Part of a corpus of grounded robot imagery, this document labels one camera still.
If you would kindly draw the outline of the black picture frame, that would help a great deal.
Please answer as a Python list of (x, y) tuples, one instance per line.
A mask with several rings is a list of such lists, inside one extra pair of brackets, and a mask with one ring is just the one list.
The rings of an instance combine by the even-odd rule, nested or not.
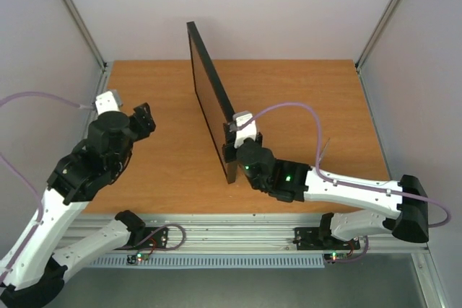
[(230, 102), (211, 56), (199, 33), (196, 23), (186, 24), (193, 72), (193, 85), (204, 120), (219, 162), (222, 165), (227, 183), (232, 184), (237, 178), (237, 162), (225, 163), (222, 145), (225, 142), (223, 124), (232, 122), (235, 110)]

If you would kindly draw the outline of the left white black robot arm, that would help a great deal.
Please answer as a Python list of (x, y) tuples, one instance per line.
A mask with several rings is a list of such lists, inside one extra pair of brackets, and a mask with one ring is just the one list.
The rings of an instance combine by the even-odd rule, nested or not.
[(146, 224), (125, 210), (93, 234), (57, 247), (97, 193), (125, 171), (134, 143), (154, 130), (147, 103), (135, 107), (133, 115), (108, 110), (89, 124), (87, 137), (58, 161), (37, 212), (3, 259), (1, 302), (6, 307), (44, 307), (93, 260), (111, 250), (144, 244)]

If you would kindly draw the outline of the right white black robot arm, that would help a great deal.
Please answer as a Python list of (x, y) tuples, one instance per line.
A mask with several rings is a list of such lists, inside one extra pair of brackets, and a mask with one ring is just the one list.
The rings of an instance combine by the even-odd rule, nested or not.
[(325, 247), (374, 234), (391, 234), (410, 243), (428, 242), (427, 194), (417, 177), (374, 181), (336, 175), (277, 159), (263, 147), (257, 130), (239, 131), (235, 121), (225, 123), (223, 131), (224, 157), (235, 161), (252, 189), (286, 203), (321, 201), (356, 208), (355, 212), (322, 215), (318, 238)]

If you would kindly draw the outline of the clear handled screwdriver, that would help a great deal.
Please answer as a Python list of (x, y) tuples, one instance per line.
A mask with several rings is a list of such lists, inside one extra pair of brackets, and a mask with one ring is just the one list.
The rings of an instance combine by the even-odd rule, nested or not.
[(324, 144), (324, 147), (322, 148), (322, 150), (320, 152), (320, 156), (319, 156), (319, 160), (318, 160), (319, 164), (322, 162), (323, 158), (325, 157), (330, 142), (331, 142), (331, 139), (328, 138), (326, 143)]

